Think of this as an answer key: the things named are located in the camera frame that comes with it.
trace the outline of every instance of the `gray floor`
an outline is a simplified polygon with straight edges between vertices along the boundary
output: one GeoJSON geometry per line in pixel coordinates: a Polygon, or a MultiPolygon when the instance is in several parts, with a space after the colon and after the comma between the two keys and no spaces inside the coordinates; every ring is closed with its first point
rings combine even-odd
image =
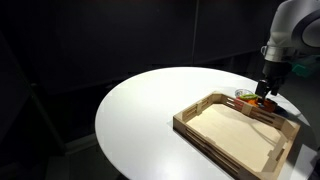
{"type": "MultiPolygon", "coordinates": [[[[280,93],[290,100],[307,118],[320,144],[320,75],[310,78],[291,74],[280,93]]],[[[105,158],[99,145],[89,147],[67,157],[52,157],[48,163],[46,180],[120,180],[121,176],[105,158]]]]}

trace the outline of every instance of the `beige tray bottom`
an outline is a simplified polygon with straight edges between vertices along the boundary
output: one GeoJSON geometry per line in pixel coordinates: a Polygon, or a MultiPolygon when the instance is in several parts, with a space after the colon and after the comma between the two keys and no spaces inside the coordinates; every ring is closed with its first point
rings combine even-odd
{"type": "Polygon", "coordinates": [[[187,124],[256,172],[280,138],[275,128],[223,104],[211,105],[187,124]]]}

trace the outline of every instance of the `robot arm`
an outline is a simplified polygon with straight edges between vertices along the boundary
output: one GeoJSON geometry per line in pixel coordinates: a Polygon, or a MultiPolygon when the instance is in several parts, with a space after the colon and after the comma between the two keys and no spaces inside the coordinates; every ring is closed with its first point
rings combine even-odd
{"type": "Polygon", "coordinates": [[[263,74],[256,94],[261,100],[271,91],[277,95],[292,67],[288,63],[305,55],[320,54],[320,0],[289,0],[275,14],[267,46],[262,47],[265,58],[263,74]]]}

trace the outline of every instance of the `white round table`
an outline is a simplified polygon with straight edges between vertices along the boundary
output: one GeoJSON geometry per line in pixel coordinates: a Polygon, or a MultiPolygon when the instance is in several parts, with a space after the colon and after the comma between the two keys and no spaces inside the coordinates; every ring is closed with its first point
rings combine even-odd
{"type": "MultiPolygon", "coordinates": [[[[166,68],[134,76],[112,89],[96,115],[96,135],[109,161],[129,179],[232,179],[172,129],[173,115],[220,91],[255,91],[257,82],[206,68],[166,68]]],[[[307,179],[316,141],[308,121],[281,95],[268,96],[300,121],[279,179],[307,179]]]]}

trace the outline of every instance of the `wooden tray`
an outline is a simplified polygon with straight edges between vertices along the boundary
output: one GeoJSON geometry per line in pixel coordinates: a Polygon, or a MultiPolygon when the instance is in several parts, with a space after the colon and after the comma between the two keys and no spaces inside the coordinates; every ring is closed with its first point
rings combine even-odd
{"type": "Polygon", "coordinates": [[[277,179],[300,125],[214,92],[176,114],[173,128],[237,179],[277,179]]]}

